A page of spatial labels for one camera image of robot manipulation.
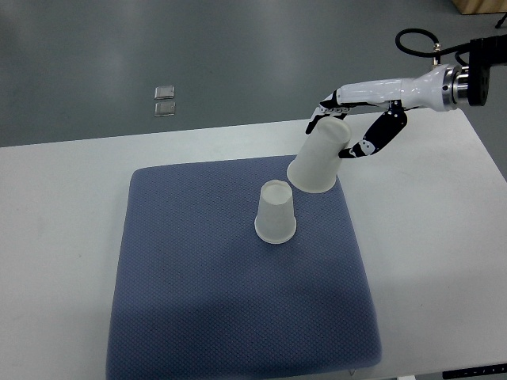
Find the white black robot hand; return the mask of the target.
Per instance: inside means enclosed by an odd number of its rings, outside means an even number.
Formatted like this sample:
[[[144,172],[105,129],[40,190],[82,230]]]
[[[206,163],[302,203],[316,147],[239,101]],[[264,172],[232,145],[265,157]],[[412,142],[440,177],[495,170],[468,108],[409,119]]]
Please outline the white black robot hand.
[[[342,149],[339,158],[361,158],[380,152],[407,125],[406,112],[430,108],[447,112],[467,100],[466,66],[438,65],[419,78],[392,78],[343,85],[315,108],[307,125],[309,135],[321,119],[331,116],[343,120],[351,108],[371,105],[384,112],[364,133],[363,138]]]

